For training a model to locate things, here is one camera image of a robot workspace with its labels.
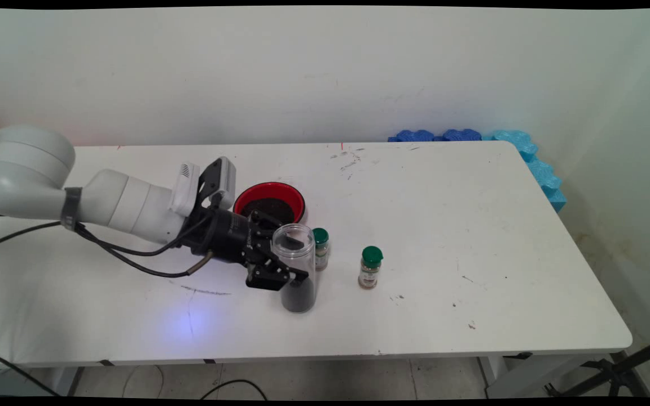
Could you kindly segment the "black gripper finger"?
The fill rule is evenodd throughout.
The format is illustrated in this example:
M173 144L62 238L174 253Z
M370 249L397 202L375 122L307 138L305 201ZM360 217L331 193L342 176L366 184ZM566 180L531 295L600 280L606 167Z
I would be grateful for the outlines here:
M302 249L304 243L287 232L282 232L273 237L276 230L284 226L279 219L264 213L261 210L252 211L249 221L254 224L254 235L256 239L273 241L276 246L284 249Z
M309 278L307 271L287 265L271 251L245 251L245 267L249 288L280 291L293 281L301 283Z

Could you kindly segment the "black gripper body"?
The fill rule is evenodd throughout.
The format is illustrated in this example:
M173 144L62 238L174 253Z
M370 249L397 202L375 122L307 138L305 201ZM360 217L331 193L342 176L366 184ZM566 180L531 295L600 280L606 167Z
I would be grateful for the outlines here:
M260 223L258 215L246 218L228 210L195 208L184 223L181 245L193 255L211 253L228 264L263 264Z

